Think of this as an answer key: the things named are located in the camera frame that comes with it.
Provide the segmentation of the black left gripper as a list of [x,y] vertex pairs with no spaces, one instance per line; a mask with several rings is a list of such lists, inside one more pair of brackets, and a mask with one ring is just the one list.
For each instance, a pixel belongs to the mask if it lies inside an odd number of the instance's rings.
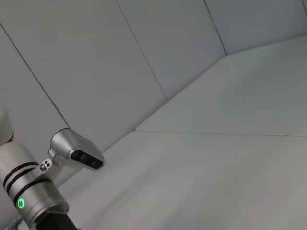
[[78,230],[66,214],[48,213],[36,226],[37,230]]

